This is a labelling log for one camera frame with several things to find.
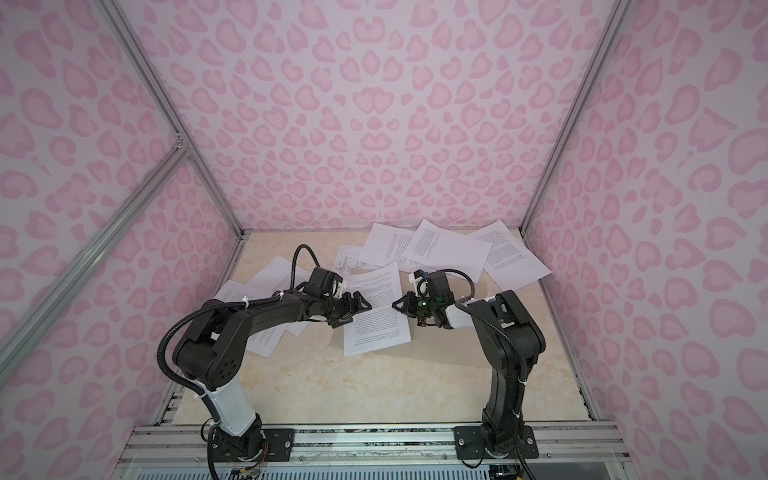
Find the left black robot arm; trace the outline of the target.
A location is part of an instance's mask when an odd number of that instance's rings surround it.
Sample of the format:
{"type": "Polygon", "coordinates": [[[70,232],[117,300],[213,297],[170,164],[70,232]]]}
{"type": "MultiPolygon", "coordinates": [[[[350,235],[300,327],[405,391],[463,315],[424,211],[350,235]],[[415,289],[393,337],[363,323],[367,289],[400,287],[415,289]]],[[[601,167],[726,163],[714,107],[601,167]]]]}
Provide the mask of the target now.
{"type": "Polygon", "coordinates": [[[338,274],[317,267],[310,280],[269,297],[235,301],[211,299],[175,323],[159,341],[156,359],[172,382],[194,392],[211,417],[206,460],[262,462],[269,440],[240,380],[249,339],[257,333],[300,322],[332,328],[373,310],[358,291],[349,292],[338,274]]]}

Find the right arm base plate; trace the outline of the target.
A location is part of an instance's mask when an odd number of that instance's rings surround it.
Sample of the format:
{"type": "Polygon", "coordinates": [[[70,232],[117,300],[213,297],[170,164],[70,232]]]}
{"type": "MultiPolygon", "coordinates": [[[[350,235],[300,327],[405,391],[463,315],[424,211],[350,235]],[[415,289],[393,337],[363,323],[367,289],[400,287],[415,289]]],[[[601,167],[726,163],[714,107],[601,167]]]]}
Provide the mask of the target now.
{"type": "Polygon", "coordinates": [[[517,459],[519,454],[526,460],[540,456],[533,429],[524,425],[517,433],[510,433],[502,440],[491,439],[484,425],[456,426],[452,429],[456,457],[459,460],[517,459]]]}

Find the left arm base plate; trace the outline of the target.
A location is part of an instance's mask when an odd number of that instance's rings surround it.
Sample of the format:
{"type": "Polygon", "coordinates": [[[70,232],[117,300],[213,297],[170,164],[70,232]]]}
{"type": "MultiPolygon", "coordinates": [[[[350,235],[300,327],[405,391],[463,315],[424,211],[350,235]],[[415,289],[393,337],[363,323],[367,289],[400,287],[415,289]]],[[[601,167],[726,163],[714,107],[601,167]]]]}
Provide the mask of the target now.
{"type": "Polygon", "coordinates": [[[290,428],[257,429],[241,437],[217,431],[212,435],[209,458],[226,463],[288,462],[295,434],[290,428]]]}

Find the large text sheet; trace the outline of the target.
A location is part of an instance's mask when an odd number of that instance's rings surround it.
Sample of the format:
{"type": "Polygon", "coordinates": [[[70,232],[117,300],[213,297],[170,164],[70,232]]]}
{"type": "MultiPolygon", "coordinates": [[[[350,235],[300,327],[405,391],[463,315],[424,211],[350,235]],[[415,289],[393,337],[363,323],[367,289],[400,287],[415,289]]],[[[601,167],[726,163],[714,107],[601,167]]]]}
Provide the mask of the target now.
{"type": "Polygon", "coordinates": [[[353,274],[348,286],[353,293],[359,292],[371,309],[356,313],[354,320],[343,327],[345,356],[383,350],[412,340],[408,318],[392,307],[403,295],[396,263],[353,274]]]}

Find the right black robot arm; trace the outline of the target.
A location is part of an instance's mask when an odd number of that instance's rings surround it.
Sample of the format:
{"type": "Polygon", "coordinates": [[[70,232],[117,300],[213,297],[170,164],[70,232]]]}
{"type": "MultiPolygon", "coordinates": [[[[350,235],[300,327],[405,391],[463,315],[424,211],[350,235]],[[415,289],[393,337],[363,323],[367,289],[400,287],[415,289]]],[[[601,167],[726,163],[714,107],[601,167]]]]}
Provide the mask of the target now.
{"type": "Polygon", "coordinates": [[[413,289],[392,308],[416,320],[419,327],[472,327],[492,369],[480,424],[453,429],[458,460],[477,468],[491,458],[519,462],[537,458],[535,435],[522,408],[529,374],[546,350],[546,339],[517,294],[504,290],[479,299],[471,278],[451,268],[416,270],[409,282],[413,289]]]}

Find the beige paper folder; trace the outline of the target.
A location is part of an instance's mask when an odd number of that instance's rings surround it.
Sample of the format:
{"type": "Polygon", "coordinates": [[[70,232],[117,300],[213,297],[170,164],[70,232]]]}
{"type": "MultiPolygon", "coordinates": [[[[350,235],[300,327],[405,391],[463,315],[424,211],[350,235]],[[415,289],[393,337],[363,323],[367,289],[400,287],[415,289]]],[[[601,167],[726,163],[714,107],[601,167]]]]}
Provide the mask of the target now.
{"type": "Polygon", "coordinates": [[[307,327],[302,337],[320,357],[347,363],[360,363],[369,359],[378,364],[431,362],[473,368],[490,366],[474,329],[418,327],[413,319],[408,318],[408,321],[412,338],[409,343],[355,356],[344,355],[344,326],[333,329],[325,324],[314,323],[307,327]]]}

